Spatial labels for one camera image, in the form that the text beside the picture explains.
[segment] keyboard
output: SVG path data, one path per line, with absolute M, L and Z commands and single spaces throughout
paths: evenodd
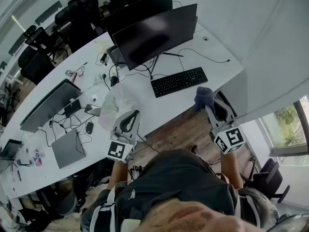
M 155 96 L 158 98 L 207 81 L 202 67 L 198 67 L 151 81 L 151 85 Z

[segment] window frame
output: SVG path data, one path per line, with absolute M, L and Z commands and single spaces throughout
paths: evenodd
M 297 115 L 299 117 L 300 124 L 303 128 L 304 135 L 306 138 L 307 143 L 302 145 L 294 145 L 289 147 L 274 147 L 270 137 L 267 133 L 265 126 L 261 119 L 257 119 L 256 122 L 266 140 L 266 143 L 270 149 L 270 157 L 296 157 L 296 156 L 306 156 L 309 155 L 309 124 L 306 118 L 306 114 L 303 110 L 300 101 L 296 101 L 293 103 L 294 108 L 296 109 Z

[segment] black shirt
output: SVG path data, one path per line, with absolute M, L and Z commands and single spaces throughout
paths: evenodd
M 108 194 L 104 190 L 85 212 L 83 227 L 89 228 L 93 210 L 106 202 Z M 200 202 L 226 215 L 234 215 L 237 204 L 234 188 L 214 175 L 198 156 L 187 150 L 166 151 L 153 158 L 140 176 L 115 198 L 116 232 L 124 219 L 142 220 L 155 204 L 170 198 Z M 109 231 L 110 216 L 102 216 L 98 217 L 95 230 Z

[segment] open laptop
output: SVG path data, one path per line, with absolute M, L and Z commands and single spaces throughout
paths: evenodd
M 75 129 L 54 141 L 52 149 L 60 169 L 86 156 Z

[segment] shoe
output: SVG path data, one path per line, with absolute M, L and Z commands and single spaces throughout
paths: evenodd
M 192 153 L 194 153 L 194 154 L 197 154 L 197 152 L 198 152 L 198 146 L 197 146 L 197 145 L 193 145 L 190 151 L 191 151 Z

